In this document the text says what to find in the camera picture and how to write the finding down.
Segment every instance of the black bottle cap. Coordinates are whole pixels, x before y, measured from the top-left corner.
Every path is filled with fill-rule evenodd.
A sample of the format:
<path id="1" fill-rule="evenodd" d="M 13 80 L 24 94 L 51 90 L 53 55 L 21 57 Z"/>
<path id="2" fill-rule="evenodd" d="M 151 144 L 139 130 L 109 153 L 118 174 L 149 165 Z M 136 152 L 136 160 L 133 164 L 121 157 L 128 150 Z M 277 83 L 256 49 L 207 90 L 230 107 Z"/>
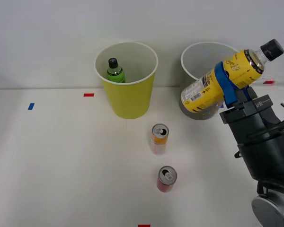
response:
<path id="1" fill-rule="evenodd" d="M 116 59 L 116 58 L 110 58 L 110 59 L 108 60 L 108 65 L 109 65 L 109 67 L 110 67 L 111 69 L 117 68 L 117 67 L 118 67 L 118 61 L 117 61 L 117 59 Z"/>
<path id="2" fill-rule="evenodd" d="M 282 46 L 275 39 L 270 40 L 268 43 L 260 47 L 263 54 L 272 61 L 284 53 Z"/>

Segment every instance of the white wall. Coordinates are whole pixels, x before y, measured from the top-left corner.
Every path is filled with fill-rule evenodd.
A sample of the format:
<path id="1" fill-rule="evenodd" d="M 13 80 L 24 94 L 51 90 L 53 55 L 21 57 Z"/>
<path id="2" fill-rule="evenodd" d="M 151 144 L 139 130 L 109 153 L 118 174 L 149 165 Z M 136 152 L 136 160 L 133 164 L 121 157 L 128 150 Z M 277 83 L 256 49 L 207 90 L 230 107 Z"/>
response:
<path id="1" fill-rule="evenodd" d="M 179 83 L 186 46 L 284 47 L 284 0 L 0 0 L 0 88 L 98 87 L 97 52 L 138 40 L 159 57 L 156 86 Z M 268 74 L 284 75 L 284 55 Z"/>

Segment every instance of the white table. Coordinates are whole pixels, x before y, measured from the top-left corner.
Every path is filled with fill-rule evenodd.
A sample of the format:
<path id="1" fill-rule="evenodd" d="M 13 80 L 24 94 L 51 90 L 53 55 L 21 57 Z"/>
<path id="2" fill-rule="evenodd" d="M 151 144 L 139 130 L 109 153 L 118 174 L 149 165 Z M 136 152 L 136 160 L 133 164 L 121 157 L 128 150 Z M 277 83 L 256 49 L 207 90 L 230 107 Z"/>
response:
<path id="1" fill-rule="evenodd" d="M 284 88 L 255 90 L 283 119 Z M 0 227 L 258 226 L 257 183 L 234 158 L 228 125 L 218 114 L 187 118 L 176 94 L 154 88 L 148 112 L 124 120 L 102 89 L 0 90 Z M 159 122 L 170 135 L 155 156 L 149 141 Z M 178 173 L 169 193 L 156 186 L 163 165 Z"/>

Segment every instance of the can lid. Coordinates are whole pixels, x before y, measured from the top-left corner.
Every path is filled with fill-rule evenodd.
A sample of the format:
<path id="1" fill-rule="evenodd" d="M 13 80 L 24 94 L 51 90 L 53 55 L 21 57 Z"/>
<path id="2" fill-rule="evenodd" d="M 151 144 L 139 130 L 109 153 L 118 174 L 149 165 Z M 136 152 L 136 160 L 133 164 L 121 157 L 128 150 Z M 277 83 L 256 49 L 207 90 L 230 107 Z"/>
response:
<path id="1" fill-rule="evenodd" d="M 268 43 L 260 47 L 263 54 L 272 61 L 284 53 L 282 46 L 275 39 L 270 40 Z"/>
<path id="2" fill-rule="evenodd" d="M 152 128 L 152 133 L 157 138 L 165 138 L 169 135 L 169 129 L 164 124 L 155 124 Z"/>
<path id="3" fill-rule="evenodd" d="M 171 166 L 164 166 L 159 171 L 159 180 L 165 185 L 172 185 L 176 182 L 177 172 Z"/>

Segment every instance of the yellow bottle label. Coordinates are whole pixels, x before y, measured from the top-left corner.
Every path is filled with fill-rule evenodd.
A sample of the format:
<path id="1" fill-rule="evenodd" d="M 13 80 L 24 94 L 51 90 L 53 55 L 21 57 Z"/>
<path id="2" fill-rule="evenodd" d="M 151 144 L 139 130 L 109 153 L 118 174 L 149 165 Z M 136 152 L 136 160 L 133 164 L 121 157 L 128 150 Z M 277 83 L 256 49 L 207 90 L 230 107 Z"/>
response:
<path id="1" fill-rule="evenodd" d="M 251 84 L 263 73 L 263 70 L 252 60 L 248 50 L 241 51 L 233 55 L 232 59 L 224 61 L 223 67 L 229 79 L 239 89 Z"/>
<path id="2" fill-rule="evenodd" d="M 233 55 L 232 59 L 223 62 L 223 66 L 229 79 L 239 89 L 251 84 L 263 73 L 263 70 L 252 60 L 248 50 Z M 222 99 L 223 91 L 216 79 L 214 69 L 181 93 L 183 105 L 192 113 L 208 108 Z"/>

